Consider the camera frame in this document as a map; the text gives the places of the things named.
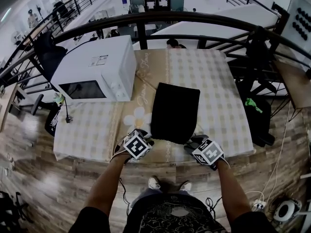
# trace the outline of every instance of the microwave knob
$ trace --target microwave knob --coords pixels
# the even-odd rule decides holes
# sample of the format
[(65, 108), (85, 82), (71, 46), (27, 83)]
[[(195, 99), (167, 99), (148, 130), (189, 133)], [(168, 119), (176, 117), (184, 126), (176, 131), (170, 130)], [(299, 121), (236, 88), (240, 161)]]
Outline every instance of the microwave knob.
[(118, 91), (118, 92), (116, 93), (116, 96), (117, 96), (117, 98), (124, 98), (124, 97), (125, 97), (125, 94), (124, 94), (122, 91)]
[(117, 82), (112, 82), (111, 85), (110, 85), (110, 88), (112, 90), (119, 90), (120, 85)]

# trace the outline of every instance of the black t-shirt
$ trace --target black t-shirt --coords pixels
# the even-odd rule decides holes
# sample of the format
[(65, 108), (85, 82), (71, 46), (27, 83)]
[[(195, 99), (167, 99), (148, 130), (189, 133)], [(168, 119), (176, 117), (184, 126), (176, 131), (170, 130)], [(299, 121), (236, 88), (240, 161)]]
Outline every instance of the black t-shirt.
[[(249, 212), (231, 225), (233, 233), (276, 233), (264, 213)], [(109, 233), (107, 215), (93, 207), (84, 208), (69, 233)], [(156, 194), (136, 202), (127, 218), (124, 233), (225, 233), (198, 199), (180, 194)]]

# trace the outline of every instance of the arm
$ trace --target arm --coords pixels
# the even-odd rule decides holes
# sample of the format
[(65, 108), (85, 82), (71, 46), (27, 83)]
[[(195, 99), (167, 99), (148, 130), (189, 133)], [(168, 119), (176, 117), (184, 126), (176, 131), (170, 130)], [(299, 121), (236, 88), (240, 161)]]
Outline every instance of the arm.
[(232, 224), (237, 217), (250, 212), (251, 208), (242, 187), (234, 177), (227, 163), (217, 161), (216, 166), (220, 177), (223, 205), (229, 223)]
[(105, 172), (100, 175), (92, 186), (85, 207), (95, 207), (109, 216), (113, 200), (117, 193), (121, 171), (124, 162), (129, 156), (128, 153), (123, 153), (112, 159)]

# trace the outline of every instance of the white cube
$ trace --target white cube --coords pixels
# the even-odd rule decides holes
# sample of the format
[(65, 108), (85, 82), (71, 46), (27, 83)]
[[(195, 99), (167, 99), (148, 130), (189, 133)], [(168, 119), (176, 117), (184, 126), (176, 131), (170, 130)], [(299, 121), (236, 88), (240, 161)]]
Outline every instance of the white cube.
[(145, 156), (152, 148), (142, 134), (136, 130), (125, 138), (123, 146), (137, 160)]
[(192, 152), (200, 164), (208, 166), (212, 165), (223, 154), (224, 152), (218, 143), (208, 139)]

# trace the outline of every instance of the black hair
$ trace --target black hair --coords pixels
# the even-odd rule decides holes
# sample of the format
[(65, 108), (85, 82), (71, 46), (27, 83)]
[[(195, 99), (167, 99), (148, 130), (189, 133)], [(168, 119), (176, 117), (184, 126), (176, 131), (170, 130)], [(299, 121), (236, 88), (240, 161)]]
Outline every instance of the black hair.
[(166, 44), (167, 44), (167, 45), (171, 45), (173, 48), (179, 46), (178, 41), (175, 40), (175, 39), (169, 39), (169, 40), (166, 42)]

